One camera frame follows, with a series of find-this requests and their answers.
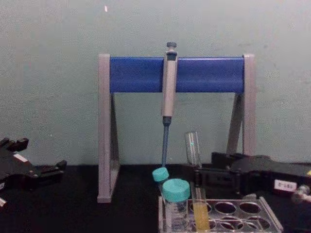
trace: pipette handle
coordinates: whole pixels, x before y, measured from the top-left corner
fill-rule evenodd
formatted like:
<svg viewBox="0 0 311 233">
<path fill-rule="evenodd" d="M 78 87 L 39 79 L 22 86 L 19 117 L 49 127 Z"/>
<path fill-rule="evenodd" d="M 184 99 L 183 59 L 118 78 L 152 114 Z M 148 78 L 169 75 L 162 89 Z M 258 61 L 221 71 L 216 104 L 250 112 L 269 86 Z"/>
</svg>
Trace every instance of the pipette handle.
<svg viewBox="0 0 311 233">
<path fill-rule="evenodd" d="M 172 117 L 174 109 L 174 100 L 176 93 L 176 76 L 177 76 L 177 52 L 174 51 L 177 44 L 168 42 L 169 51 L 165 52 L 163 64 L 163 104 L 162 116 Z"/>
</svg>

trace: micropipette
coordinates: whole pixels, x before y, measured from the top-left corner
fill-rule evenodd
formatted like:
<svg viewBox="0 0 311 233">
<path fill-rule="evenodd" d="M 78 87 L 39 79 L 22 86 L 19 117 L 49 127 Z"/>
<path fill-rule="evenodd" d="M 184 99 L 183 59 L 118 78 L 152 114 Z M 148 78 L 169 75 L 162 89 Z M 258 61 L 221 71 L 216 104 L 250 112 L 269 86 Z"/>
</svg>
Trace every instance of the micropipette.
<svg viewBox="0 0 311 233">
<path fill-rule="evenodd" d="M 177 76 L 177 52 L 174 48 L 177 47 L 175 42 L 168 42 L 166 45 L 169 50 L 165 52 L 163 64 L 163 147 L 162 147 L 162 166 L 166 164 L 167 145 L 169 140 L 169 127 L 172 121 L 174 99 L 176 92 L 176 76 Z"/>
</svg>

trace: gray stand leg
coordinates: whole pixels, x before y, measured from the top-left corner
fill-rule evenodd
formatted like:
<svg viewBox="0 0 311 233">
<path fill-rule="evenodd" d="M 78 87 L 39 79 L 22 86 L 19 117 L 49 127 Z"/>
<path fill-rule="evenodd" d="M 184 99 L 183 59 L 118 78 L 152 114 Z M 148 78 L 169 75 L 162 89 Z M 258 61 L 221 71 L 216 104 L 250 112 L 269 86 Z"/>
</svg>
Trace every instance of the gray stand leg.
<svg viewBox="0 0 311 233">
<path fill-rule="evenodd" d="M 114 99 L 110 95 L 110 55 L 100 54 L 98 63 L 99 81 L 99 203 L 111 202 L 119 172 L 117 127 Z"/>
<path fill-rule="evenodd" d="M 243 116 L 242 99 L 243 95 L 235 94 L 226 154 L 234 154 L 237 152 Z"/>
<path fill-rule="evenodd" d="M 256 154 L 255 56 L 244 54 L 243 154 Z"/>
<path fill-rule="evenodd" d="M 235 94 L 230 123 L 227 154 L 237 152 L 242 123 L 243 154 L 255 155 L 256 151 L 256 85 L 255 58 L 244 55 L 244 93 Z"/>
</svg>

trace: pipette stand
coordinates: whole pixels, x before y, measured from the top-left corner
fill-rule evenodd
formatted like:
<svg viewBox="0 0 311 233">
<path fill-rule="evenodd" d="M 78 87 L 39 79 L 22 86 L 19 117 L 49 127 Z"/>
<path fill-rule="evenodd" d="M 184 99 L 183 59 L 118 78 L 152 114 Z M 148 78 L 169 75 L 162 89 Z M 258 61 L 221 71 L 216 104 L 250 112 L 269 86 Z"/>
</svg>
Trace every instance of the pipette stand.
<svg viewBox="0 0 311 233">
<path fill-rule="evenodd" d="M 99 81 L 99 203 L 110 203 L 120 162 L 113 94 L 162 92 L 163 57 L 110 57 L 100 54 Z M 227 154 L 237 150 L 242 125 L 243 154 L 255 155 L 255 58 L 179 57 L 176 92 L 235 93 Z"/>
</svg>

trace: light green wall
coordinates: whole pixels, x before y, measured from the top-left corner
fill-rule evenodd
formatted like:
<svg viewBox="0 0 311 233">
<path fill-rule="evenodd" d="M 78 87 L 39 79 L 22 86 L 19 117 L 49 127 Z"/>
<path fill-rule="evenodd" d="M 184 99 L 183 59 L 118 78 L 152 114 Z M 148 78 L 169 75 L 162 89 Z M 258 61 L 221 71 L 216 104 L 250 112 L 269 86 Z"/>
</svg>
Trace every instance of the light green wall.
<svg viewBox="0 0 311 233">
<path fill-rule="evenodd" d="M 3 0 L 0 137 L 30 139 L 35 164 L 97 163 L 97 55 L 257 59 L 257 153 L 310 161 L 309 0 Z M 197 129 L 204 162 L 224 151 L 233 94 L 178 94 L 169 162 Z M 159 163 L 161 94 L 116 97 L 121 161 Z"/>
</svg>

